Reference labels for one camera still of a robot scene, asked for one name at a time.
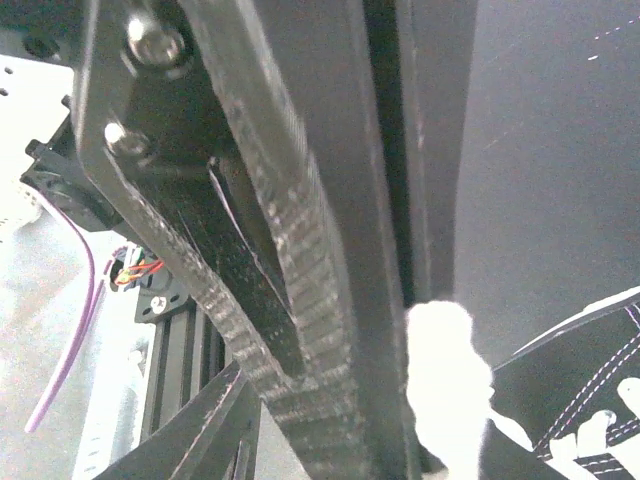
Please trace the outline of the black sneaker white sole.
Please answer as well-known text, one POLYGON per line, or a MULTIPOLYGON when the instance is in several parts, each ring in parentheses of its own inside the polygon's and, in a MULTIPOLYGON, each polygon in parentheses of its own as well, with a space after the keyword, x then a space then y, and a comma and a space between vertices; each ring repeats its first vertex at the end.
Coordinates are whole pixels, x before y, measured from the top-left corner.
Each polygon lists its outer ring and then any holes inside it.
POLYGON ((494 390, 482 478, 638 478, 638 288, 521 347, 494 390))

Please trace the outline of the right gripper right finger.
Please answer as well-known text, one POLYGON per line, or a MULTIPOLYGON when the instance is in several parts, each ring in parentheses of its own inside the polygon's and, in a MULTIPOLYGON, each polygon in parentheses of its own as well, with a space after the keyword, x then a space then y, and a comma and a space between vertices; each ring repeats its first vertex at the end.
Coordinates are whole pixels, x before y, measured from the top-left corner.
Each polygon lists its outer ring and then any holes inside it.
POLYGON ((252 479, 261 406, 237 362, 136 449, 98 475, 109 479, 252 479))

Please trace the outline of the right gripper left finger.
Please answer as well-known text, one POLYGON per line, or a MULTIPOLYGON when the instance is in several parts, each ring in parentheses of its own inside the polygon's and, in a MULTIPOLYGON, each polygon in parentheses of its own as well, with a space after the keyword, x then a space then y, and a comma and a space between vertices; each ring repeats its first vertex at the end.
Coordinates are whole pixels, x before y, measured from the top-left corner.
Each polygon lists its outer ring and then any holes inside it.
POLYGON ((314 479, 380 474, 346 262, 251 1, 89 1, 89 179, 210 316, 314 479))

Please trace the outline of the white shoelace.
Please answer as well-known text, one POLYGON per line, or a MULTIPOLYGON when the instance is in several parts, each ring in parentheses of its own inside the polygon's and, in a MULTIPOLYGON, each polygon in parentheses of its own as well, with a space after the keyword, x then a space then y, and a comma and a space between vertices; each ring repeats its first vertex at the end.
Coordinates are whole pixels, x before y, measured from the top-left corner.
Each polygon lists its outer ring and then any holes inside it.
POLYGON ((473 345, 474 320, 453 301, 417 303, 405 314, 406 398, 422 447, 443 466, 424 479, 478 479, 489 423, 531 452, 531 440, 491 406, 491 367, 473 345))

